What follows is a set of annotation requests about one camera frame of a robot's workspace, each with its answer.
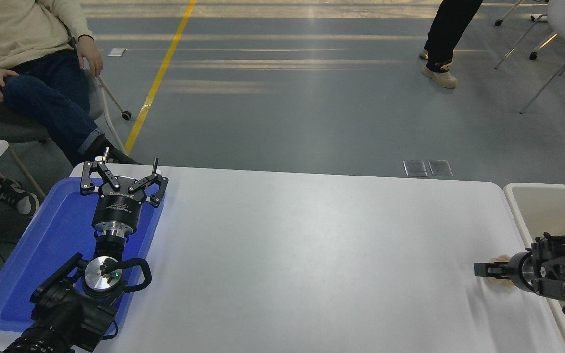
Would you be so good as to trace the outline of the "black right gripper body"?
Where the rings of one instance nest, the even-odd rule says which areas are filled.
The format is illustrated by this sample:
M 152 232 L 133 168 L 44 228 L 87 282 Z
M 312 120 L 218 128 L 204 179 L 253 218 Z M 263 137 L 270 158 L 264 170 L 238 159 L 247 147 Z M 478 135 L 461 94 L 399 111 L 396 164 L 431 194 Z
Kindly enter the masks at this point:
M 518 253 L 506 265 L 506 276 L 521 290 L 531 292 L 531 253 Z

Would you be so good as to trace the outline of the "person's left hand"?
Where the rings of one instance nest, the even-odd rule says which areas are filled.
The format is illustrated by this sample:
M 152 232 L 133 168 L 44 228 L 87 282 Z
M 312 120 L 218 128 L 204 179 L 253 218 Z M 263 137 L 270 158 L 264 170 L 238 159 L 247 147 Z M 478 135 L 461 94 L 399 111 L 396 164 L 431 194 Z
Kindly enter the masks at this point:
M 92 36 L 85 34 L 77 39 L 77 56 L 81 70 L 85 69 L 85 63 L 87 63 L 92 76 L 95 78 L 100 76 L 104 62 Z

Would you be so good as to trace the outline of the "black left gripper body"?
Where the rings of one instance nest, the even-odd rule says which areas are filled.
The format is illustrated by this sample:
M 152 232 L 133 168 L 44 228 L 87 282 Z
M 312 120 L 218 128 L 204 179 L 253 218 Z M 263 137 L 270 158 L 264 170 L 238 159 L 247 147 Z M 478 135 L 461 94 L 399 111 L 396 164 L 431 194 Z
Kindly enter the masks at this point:
M 92 219 L 92 226 L 117 222 L 128 227 L 139 225 L 141 208 L 146 195 L 142 190 L 130 194 L 128 189 L 135 186 L 135 179 L 124 176 L 117 177 L 119 190 L 113 190 L 110 183 L 105 182 L 99 188 L 99 199 Z

